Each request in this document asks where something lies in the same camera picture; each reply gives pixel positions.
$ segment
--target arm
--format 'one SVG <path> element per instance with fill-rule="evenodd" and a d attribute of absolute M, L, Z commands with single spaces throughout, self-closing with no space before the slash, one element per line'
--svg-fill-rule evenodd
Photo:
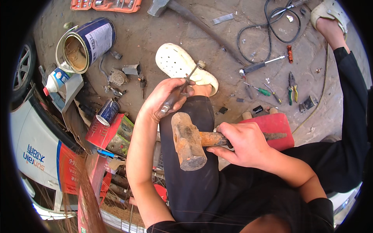
<path fill-rule="evenodd" d="M 326 198 L 319 179 L 311 167 L 302 160 L 271 148 L 257 123 L 222 123 L 217 131 L 229 139 L 235 151 L 224 147 L 209 147 L 207 151 L 232 164 L 258 168 L 281 177 L 289 186 L 298 188 L 307 203 L 316 198 Z"/>
<path fill-rule="evenodd" d="M 153 148 L 156 142 L 157 126 L 163 102 L 173 88 L 182 85 L 185 79 L 166 79 L 160 82 L 137 115 L 131 143 L 127 154 L 127 178 L 139 208 L 145 227 L 161 221 L 175 221 L 168 207 L 153 186 L 151 172 L 153 167 Z M 174 112 L 181 108 L 186 97 L 174 105 Z"/>

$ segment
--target car wheel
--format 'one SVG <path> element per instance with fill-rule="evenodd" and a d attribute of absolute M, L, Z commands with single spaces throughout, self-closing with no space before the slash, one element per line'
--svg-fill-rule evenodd
<path fill-rule="evenodd" d="M 13 79 L 11 101 L 16 101 L 26 92 L 34 74 L 36 63 L 36 48 L 32 38 L 28 38 L 22 48 Z"/>

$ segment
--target green screwdriver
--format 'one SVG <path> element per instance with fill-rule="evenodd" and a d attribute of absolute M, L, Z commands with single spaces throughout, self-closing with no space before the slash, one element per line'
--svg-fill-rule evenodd
<path fill-rule="evenodd" d="M 252 86 L 252 87 L 255 88 L 256 90 L 258 90 L 258 92 L 262 93 L 263 95 L 271 96 L 271 93 L 270 93 L 269 91 L 267 91 L 267 90 L 264 90 L 264 89 L 261 89 L 261 88 L 256 88 L 256 87 L 254 87 L 254 86 Z"/>

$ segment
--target green and yellow pliers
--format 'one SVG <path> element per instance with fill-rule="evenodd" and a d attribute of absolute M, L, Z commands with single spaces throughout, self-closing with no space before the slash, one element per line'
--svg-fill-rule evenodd
<path fill-rule="evenodd" d="M 298 103 L 298 91 L 297 91 L 297 84 L 295 82 L 295 78 L 293 73 L 290 71 L 289 73 L 289 105 L 293 105 L 293 91 L 294 91 L 294 100 Z"/>

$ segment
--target paint can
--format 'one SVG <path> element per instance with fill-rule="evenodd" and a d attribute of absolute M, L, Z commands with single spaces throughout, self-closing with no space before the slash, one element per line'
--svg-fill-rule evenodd
<path fill-rule="evenodd" d="M 57 44 L 56 62 L 59 65 L 57 50 L 62 41 L 63 59 L 71 67 L 71 70 L 63 70 L 82 74 L 113 46 L 116 32 L 113 23 L 106 17 L 77 27 L 71 28 L 61 37 Z"/>
<path fill-rule="evenodd" d="M 118 114 L 119 109 L 119 104 L 112 98 L 109 98 L 97 113 L 96 118 L 103 125 L 110 126 L 115 116 Z"/>

